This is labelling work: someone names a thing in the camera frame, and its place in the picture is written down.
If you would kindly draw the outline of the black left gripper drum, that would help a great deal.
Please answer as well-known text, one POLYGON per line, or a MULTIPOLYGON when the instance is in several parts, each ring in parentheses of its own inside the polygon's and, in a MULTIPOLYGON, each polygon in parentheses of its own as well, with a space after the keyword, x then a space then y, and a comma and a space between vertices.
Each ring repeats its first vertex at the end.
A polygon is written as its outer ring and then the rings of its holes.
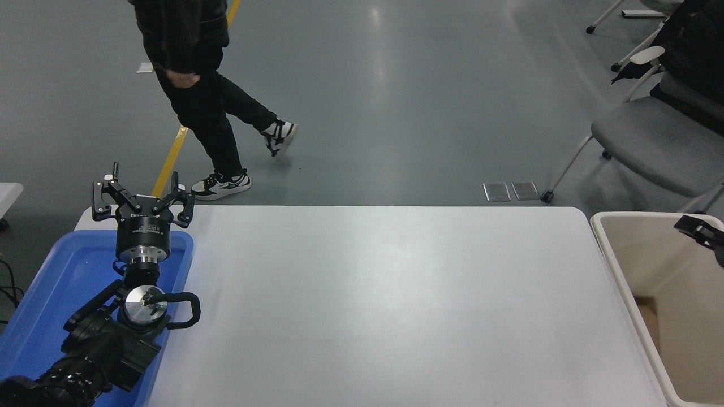
POLYGON ((120 261, 136 261, 150 257, 150 261, 164 261, 171 253, 170 222, 173 214, 160 205, 160 199, 137 196, 141 209, 119 205, 115 211, 117 220, 116 257, 120 261))

